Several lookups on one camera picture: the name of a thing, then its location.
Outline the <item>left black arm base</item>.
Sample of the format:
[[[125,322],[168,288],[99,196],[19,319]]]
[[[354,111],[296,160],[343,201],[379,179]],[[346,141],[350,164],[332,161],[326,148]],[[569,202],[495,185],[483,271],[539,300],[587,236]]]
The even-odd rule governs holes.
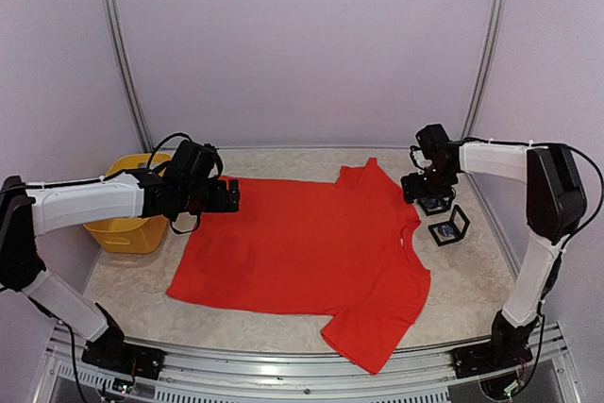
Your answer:
[[[112,321],[95,341],[86,342],[82,360],[90,365],[129,375],[132,378],[159,379],[165,352],[161,349],[128,343],[123,331]]]

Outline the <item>front black display box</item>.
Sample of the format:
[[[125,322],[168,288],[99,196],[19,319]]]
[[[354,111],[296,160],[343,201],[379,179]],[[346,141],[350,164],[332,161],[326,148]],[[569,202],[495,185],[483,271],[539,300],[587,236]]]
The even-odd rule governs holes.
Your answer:
[[[461,206],[455,205],[447,221],[429,225],[428,231],[434,242],[443,247],[463,240],[470,224]]]

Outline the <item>aluminium front rail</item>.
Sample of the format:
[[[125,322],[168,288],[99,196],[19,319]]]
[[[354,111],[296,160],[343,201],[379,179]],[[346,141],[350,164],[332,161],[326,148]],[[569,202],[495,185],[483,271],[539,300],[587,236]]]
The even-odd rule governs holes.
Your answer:
[[[83,342],[55,327],[34,379],[30,402],[479,402],[489,375],[457,378],[456,344],[405,348],[372,376],[333,353],[252,353],[147,342],[164,351],[157,379],[103,371],[71,353]]]

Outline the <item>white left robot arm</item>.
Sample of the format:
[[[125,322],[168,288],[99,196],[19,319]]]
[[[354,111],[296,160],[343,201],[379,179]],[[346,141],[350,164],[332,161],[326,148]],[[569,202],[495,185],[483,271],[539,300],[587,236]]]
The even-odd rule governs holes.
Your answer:
[[[77,332],[89,352],[114,370],[126,368],[132,350],[110,314],[50,271],[37,250],[38,237],[64,227],[115,218],[161,216],[174,222],[182,213],[234,213],[239,182],[221,178],[222,163],[190,167],[168,160],[154,168],[52,184],[26,184],[10,177],[1,189],[1,287],[23,293]]]

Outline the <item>rear black display box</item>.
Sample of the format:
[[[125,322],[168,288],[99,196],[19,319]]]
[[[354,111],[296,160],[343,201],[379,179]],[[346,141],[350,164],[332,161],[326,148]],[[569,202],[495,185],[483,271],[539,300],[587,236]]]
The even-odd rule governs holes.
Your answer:
[[[426,216],[443,214],[451,210],[456,193],[452,190],[447,194],[436,194],[417,200],[419,207]]]

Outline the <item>right aluminium frame post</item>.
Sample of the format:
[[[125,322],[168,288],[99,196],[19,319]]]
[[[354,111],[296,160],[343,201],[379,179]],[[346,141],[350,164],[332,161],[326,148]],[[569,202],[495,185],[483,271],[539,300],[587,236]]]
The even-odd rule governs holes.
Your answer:
[[[461,129],[461,136],[470,136],[478,124],[488,79],[495,59],[501,23],[504,17],[506,0],[492,0],[488,15],[487,28],[478,62],[478,72],[473,85],[470,104]]]

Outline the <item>red t-shirt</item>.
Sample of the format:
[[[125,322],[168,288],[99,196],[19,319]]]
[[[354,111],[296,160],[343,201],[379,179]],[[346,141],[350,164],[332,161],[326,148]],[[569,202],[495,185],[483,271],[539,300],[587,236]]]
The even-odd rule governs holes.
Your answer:
[[[428,300],[402,189],[369,159],[333,182],[240,180],[237,212],[202,216],[167,294],[216,309],[320,315],[324,342],[370,374]]]

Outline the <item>yellow plastic basket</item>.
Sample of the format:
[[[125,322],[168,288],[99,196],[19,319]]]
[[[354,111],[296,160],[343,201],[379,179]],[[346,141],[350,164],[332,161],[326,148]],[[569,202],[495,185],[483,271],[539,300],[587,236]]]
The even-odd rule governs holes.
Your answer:
[[[107,176],[120,170],[138,169],[146,166],[150,154],[128,155],[116,160],[107,171]],[[158,153],[151,168],[170,160],[166,153]],[[84,228],[107,252],[118,254],[149,254],[160,245],[168,226],[163,216],[151,218],[116,218],[92,222]]]

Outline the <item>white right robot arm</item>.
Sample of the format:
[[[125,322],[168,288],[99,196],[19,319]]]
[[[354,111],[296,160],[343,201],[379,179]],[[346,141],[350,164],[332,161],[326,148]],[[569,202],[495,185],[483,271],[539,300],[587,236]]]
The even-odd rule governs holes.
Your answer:
[[[545,297],[555,285],[568,243],[592,221],[574,157],[565,143],[520,143],[464,138],[451,140],[439,125],[416,135],[410,149],[416,172],[403,176],[406,203],[425,212],[445,212],[460,174],[498,176],[526,186],[528,245],[512,293],[492,324],[482,358],[505,367],[528,345]]]

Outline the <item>blue brooch in front box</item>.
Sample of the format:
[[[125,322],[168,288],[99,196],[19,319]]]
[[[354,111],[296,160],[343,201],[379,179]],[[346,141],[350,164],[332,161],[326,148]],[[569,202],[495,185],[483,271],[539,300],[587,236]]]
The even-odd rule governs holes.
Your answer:
[[[456,232],[455,229],[449,225],[442,225],[438,227],[439,234],[444,238],[455,237]]]

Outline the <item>black display box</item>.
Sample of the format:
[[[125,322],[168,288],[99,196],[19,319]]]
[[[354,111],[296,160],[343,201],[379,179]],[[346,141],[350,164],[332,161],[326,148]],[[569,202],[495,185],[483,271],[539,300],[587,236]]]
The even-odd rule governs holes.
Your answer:
[[[456,193],[452,190],[447,194],[436,194],[417,200],[419,207],[426,216],[443,214],[451,210]]]
[[[463,240],[470,224],[461,206],[455,205],[447,221],[429,225],[428,231],[434,242],[443,247]]]

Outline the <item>aluminium frame post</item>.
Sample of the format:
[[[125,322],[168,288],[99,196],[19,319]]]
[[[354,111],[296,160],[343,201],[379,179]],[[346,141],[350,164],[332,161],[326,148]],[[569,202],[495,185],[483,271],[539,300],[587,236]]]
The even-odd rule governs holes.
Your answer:
[[[478,62],[478,72],[473,85],[470,104],[461,129],[461,136],[470,136],[478,124],[488,79],[495,59],[501,23],[504,17],[506,0],[492,0],[488,15],[487,28]]]
[[[110,42],[116,60],[118,75],[126,97],[126,105],[141,150],[143,152],[150,152],[153,148],[153,143],[144,118],[143,108],[139,101],[126,50],[126,41],[120,21],[118,2],[117,0],[102,0],[102,3],[107,18]]]

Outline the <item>left aluminium frame post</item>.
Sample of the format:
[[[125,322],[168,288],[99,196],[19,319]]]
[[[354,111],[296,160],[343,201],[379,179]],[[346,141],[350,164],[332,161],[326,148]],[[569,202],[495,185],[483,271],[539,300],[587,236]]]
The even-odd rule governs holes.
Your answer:
[[[126,50],[126,41],[120,21],[118,2],[117,0],[102,0],[102,3],[107,18],[110,42],[116,60],[118,75],[126,97],[126,105],[141,150],[143,152],[150,152],[153,148],[153,143],[144,118],[143,108],[139,101]]]

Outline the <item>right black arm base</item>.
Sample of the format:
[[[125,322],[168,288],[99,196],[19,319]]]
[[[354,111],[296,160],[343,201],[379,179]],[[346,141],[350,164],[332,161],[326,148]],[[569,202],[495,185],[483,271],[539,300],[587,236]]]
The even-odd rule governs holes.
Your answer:
[[[533,359],[529,336],[537,318],[514,327],[499,311],[491,326],[490,339],[481,344],[454,348],[451,358],[456,378],[470,378],[520,365]]]

